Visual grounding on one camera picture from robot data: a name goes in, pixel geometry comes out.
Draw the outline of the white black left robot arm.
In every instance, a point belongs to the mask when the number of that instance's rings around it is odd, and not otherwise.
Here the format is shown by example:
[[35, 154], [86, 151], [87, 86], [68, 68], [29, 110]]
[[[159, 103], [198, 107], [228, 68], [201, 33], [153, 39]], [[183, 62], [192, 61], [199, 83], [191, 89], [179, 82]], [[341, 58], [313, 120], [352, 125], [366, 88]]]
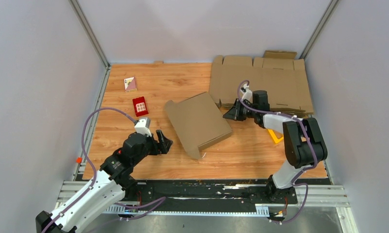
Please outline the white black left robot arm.
[[35, 218], [38, 233], [81, 233], [108, 207], [137, 196], [134, 167], [149, 155], [167, 154], [173, 141], [161, 130], [158, 136], [132, 133], [123, 146], [106, 158], [95, 176], [61, 207], [42, 211]]

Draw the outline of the brown cardboard box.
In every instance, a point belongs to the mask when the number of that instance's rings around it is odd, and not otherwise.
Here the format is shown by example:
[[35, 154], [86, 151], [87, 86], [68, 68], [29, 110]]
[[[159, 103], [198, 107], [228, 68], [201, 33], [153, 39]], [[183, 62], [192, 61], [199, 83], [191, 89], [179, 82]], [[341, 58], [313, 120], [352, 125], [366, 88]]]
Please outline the brown cardboard box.
[[169, 100], [164, 109], [184, 151], [193, 159], [203, 159], [203, 150], [233, 134], [208, 92], [180, 102]]

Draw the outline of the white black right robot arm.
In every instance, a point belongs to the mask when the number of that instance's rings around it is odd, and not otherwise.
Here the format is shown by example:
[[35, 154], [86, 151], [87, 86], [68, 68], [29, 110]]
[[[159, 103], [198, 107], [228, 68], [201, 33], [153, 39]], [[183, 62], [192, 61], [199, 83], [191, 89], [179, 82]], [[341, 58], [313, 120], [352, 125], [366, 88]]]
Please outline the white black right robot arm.
[[267, 199], [279, 202], [285, 197], [285, 189], [307, 170], [314, 169], [328, 156], [327, 147], [315, 118], [299, 118], [281, 112], [271, 112], [266, 91], [250, 91], [240, 88], [238, 98], [223, 117], [234, 121], [253, 119], [261, 128], [283, 135], [286, 161], [270, 176], [266, 188]]

